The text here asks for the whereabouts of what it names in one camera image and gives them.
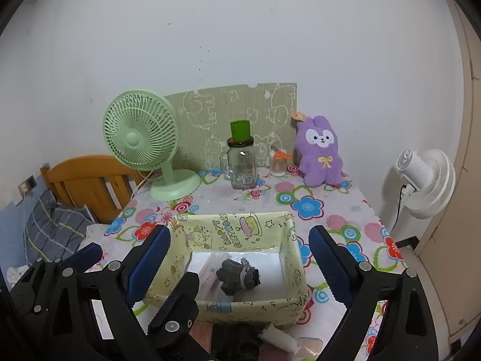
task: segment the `black cable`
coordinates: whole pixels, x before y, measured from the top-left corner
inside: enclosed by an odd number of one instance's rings
[[[399,191],[399,202],[397,204],[397,216],[396,216],[396,222],[394,223],[393,227],[390,229],[390,232],[393,231],[394,227],[397,224],[397,221],[399,220],[399,213],[401,212],[401,198],[403,196],[403,189],[407,187],[405,184],[401,186],[401,190]]]

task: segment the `green desk fan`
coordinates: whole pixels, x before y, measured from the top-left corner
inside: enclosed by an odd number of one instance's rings
[[[114,156],[129,168],[162,169],[151,187],[152,198],[173,201],[192,193],[200,177],[187,169],[172,169],[179,147],[179,124],[165,97],[144,91],[117,96],[103,117],[103,137]]]

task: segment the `yellow bow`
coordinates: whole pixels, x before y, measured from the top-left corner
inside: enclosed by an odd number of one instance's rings
[[[324,163],[323,166],[322,166],[322,168],[326,168],[326,167],[331,168],[331,165],[330,165],[329,163],[330,163],[331,161],[333,161],[333,160],[334,160],[334,159],[332,158],[332,156],[328,156],[328,157],[323,157],[323,156],[321,156],[321,157],[319,157],[319,158],[317,159],[318,162],[323,162],[323,163]]]

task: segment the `white wall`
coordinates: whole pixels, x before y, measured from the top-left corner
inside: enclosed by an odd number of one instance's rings
[[[3,191],[24,167],[106,153],[103,112],[132,88],[297,82],[298,109],[328,117],[345,171],[385,222],[400,151],[441,148],[454,158],[458,146],[462,66],[445,0],[37,0],[22,18],[0,38],[2,53],[23,56],[0,60],[2,103],[11,105],[5,86],[35,115],[28,132],[38,147],[28,162],[8,148]],[[15,92],[19,78],[29,96]],[[411,221],[396,238],[425,227]]]

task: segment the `purple plush bunny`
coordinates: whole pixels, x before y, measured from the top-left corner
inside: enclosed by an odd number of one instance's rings
[[[337,154],[337,136],[323,116],[306,117],[297,123],[296,149],[302,156],[299,169],[304,173],[304,183],[309,187],[326,182],[342,182],[342,160]]]

